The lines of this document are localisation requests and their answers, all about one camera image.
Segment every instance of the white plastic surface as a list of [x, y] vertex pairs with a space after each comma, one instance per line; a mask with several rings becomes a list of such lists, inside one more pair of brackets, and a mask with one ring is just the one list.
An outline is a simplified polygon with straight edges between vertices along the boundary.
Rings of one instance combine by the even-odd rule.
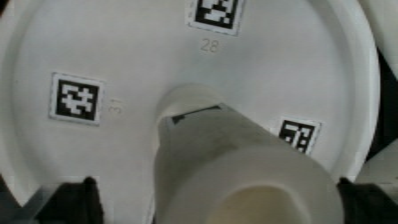
[[[378, 68], [356, 2], [246, 1], [236, 37], [186, 26], [188, 8], [13, 0], [0, 19], [0, 172], [21, 203], [40, 184], [93, 176], [109, 223], [150, 222], [157, 104], [186, 83], [262, 128], [282, 116], [321, 122], [308, 156], [333, 179], [367, 153]], [[97, 127], [49, 119], [53, 72], [104, 82]]]
[[159, 125], [157, 224], [340, 224], [342, 205], [319, 164], [234, 112]]
[[358, 0], [365, 12], [376, 47], [398, 76], [398, 1]]

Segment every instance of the white plate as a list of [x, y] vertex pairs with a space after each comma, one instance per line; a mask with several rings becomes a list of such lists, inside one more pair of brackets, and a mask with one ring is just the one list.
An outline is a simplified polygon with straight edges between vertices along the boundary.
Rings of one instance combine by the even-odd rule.
[[[21, 203], [40, 184], [90, 175], [108, 222], [150, 222], [156, 107], [186, 83], [216, 90], [268, 130], [282, 117], [317, 122], [308, 156], [333, 179], [355, 178], [374, 130], [378, 67], [353, 0], [246, 0], [236, 36], [191, 27], [189, 0], [10, 3], [0, 22], [0, 171]], [[102, 83], [97, 122], [49, 113], [54, 73]]]
[[369, 20], [376, 47], [398, 77], [398, 1], [358, 0], [358, 2]]

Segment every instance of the black object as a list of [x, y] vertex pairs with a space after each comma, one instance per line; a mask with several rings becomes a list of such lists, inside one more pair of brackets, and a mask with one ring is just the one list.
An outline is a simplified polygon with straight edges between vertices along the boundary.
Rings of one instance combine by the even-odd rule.
[[374, 184], [351, 184], [340, 178], [337, 184], [344, 224], [395, 224], [398, 205]]
[[378, 121], [376, 131], [372, 137], [372, 143], [365, 160], [383, 150], [398, 138], [398, 81], [394, 73], [390, 71], [381, 53], [378, 52], [378, 64], [379, 64], [379, 108], [378, 108]]
[[1, 224], [102, 224], [95, 180], [40, 188], [13, 216]]
[[61, 184], [47, 204], [35, 216], [40, 224], [102, 224], [102, 208], [95, 180], [88, 177], [81, 184]]
[[6, 3], [8, 3], [8, 0], [0, 0], [0, 16], [1, 16], [1, 13], [3, 13]]
[[0, 176], [0, 223], [8, 222], [21, 206], [12, 197], [3, 178]]

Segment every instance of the qr-like marker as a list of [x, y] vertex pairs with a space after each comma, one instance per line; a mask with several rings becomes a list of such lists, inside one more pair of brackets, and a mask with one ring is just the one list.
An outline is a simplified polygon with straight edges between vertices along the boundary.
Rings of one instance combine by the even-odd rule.
[[218, 33], [236, 35], [243, 0], [195, 0], [188, 25]]
[[99, 125], [102, 82], [53, 74], [49, 117]]
[[308, 154], [319, 131], [319, 123], [310, 121], [282, 120], [278, 138], [296, 150]]

